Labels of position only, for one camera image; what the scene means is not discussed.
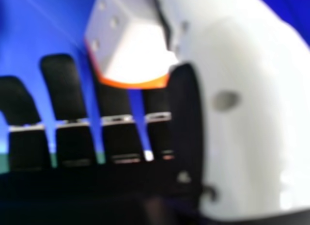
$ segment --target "white plastic casing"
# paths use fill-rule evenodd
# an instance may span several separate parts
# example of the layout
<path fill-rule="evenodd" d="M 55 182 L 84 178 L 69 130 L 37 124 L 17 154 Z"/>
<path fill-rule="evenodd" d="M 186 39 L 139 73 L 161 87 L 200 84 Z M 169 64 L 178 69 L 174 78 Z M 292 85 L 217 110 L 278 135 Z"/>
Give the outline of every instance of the white plastic casing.
<path fill-rule="evenodd" d="M 154 0 L 96 0 L 86 43 L 101 82 L 112 86 L 164 87 L 176 63 Z"/>
<path fill-rule="evenodd" d="M 310 209 L 310 52 L 261 0 L 159 0 L 204 113 L 200 210 L 220 221 Z M 222 93 L 239 99 L 226 110 Z"/>

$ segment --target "blue surface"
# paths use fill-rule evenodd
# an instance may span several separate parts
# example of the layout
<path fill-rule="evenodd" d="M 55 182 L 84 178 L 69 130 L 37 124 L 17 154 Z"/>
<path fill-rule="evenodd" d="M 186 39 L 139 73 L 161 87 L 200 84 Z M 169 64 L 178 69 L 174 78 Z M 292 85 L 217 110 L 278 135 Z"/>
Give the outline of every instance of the blue surface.
<path fill-rule="evenodd" d="M 0 75 L 16 75 L 33 95 L 46 125 L 50 150 L 55 149 L 55 118 L 39 61 L 42 56 L 68 53 L 76 61 L 92 123 L 97 151 L 102 151 L 97 102 L 83 44 L 94 0 L 0 0 Z M 310 0 L 264 0 L 294 26 L 310 44 Z M 132 109 L 145 149 L 149 149 L 139 90 L 130 90 Z M 5 153 L 7 126 L 0 115 L 0 153 Z"/>

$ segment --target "orange edge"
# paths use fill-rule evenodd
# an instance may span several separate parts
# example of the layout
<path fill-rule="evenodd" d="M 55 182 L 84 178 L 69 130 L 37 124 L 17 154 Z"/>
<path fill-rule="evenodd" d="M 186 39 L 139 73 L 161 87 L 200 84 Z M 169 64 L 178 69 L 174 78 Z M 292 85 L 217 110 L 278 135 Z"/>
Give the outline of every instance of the orange edge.
<path fill-rule="evenodd" d="M 169 79 L 169 75 L 166 74 L 164 76 L 161 76 L 155 80 L 143 82 L 143 83 L 122 83 L 122 82 L 117 82 L 113 80 L 109 80 L 107 78 L 104 78 L 101 73 L 100 73 L 100 67 L 97 64 L 97 61 L 95 60 L 94 55 L 91 52 L 91 48 L 87 42 L 86 39 L 84 39 L 86 48 L 89 54 L 89 57 L 91 59 L 91 62 L 93 64 L 94 71 L 96 73 L 97 78 L 102 84 L 109 85 L 112 87 L 117 87 L 117 88 L 124 88 L 124 89 L 154 89 L 154 88 L 164 88 L 167 86 L 167 82 Z"/>

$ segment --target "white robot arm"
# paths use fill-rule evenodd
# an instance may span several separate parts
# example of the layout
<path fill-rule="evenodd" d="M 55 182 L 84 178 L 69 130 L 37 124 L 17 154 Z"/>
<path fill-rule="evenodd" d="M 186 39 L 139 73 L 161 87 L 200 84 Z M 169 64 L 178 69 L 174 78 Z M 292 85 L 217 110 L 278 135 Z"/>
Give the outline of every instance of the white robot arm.
<path fill-rule="evenodd" d="M 306 43 L 261 0 L 158 4 L 170 50 L 179 64 L 192 65 L 201 89 L 202 184 L 219 194 L 217 201 L 202 194 L 201 213 L 234 222 L 310 209 Z M 177 61 L 166 50 L 157 9 L 150 0 L 96 1 L 86 42 L 103 83 L 165 85 Z"/>

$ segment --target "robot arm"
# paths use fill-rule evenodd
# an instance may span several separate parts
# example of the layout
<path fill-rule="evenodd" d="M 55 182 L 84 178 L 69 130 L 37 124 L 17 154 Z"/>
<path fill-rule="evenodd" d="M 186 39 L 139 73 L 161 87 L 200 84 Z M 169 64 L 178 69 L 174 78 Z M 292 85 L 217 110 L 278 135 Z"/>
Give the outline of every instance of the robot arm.
<path fill-rule="evenodd" d="M 200 211 L 218 221 L 310 208 L 310 55 L 260 0 L 158 0 L 170 49 L 195 70 L 204 113 Z M 151 0 L 96 0 L 86 43 L 102 83 L 165 86 L 164 31 Z"/>

